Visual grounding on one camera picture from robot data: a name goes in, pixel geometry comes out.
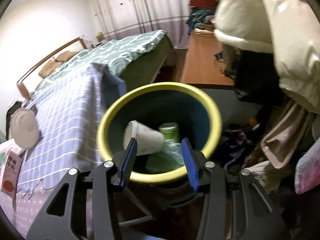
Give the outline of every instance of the metal screw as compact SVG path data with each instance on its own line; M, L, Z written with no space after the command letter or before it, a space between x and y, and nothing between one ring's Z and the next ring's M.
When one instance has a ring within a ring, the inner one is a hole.
M248 176L248 175L250 174L250 171L247 170L247 169L243 169L243 170L241 171L241 174L244 175L244 176Z
M113 166L113 162L112 161L107 161L103 164L103 166L105 166L106 168L110 168Z
M213 168L213 167L214 167L214 162L206 162L206 163L205 163L205 166L206 166L207 168Z
M69 173L70 175L75 175L77 172L78 172L78 171L77 171L76 168L72 168L72 169L70 169L70 170L68 171L68 173Z

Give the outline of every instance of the small item on nightstand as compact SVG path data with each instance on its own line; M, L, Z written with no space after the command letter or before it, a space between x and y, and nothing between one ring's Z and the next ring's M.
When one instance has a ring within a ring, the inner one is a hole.
M103 41L101 41L101 42L98 42L98 43L96 44L96 47L102 46L102 45L104 45L104 44L106 44L106 43L107 43L107 41L106 41L106 40L103 40Z
M102 33L102 32L97 33L96 38L97 38L97 41L98 41L98 42L102 42L102 41L104 40L104 35L103 35L103 33Z
M91 41L91 39L88 37L88 34L83 34L81 36L82 40L84 41L84 43L86 44L87 48L94 48L94 44Z

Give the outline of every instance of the paper cup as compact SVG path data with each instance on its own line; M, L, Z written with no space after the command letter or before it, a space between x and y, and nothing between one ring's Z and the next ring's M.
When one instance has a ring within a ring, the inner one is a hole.
M130 139L134 137L138 143L137 155L160 152L164 143L164 135L137 121L128 123L124 131L123 148L126 149Z

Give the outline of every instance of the blue gripper pad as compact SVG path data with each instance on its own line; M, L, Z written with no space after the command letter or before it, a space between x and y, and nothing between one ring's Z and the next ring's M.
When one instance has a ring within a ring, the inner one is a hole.
M128 185L130 175L133 169L134 161L137 156L137 148L138 143L135 138L131 138L129 144L128 144L129 150L127 148L126 151L128 151L128 155L124 161L124 165L121 169L121 187L124 188Z
M195 160L191 154L192 149L188 145L185 139L181 142L181 152L184 164L187 168L189 183L191 187L193 187L194 191L198 191L200 184L199 184L199 176L198 176L198 168L196 166Z

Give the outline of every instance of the wooden headboard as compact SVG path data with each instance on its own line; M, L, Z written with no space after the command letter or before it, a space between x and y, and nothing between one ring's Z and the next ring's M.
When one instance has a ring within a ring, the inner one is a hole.
M43 63L45 63L47 60L49 60L50 58L52 58L54 55L56 55L57 53L59 53L60 51L62 51L63 49L69 47L70 45L76 43L77 41L79 41L83 47L83 49L87 49L86 44L84 43L84 41L78 37L72 41L69 41L68 43L66 43L65 45L61 46L60 48L56 49L54 52L50 53L48 56L44 57L42 60L40 60L37 64L35 64L32 68L30 68L27 73L25 73L17 82L17 87L21 93L21 95L24 98L27 99L31 99L28 89L26 88L25 84L23 83L23 81L33 72L35 71L38 67L40 67Z

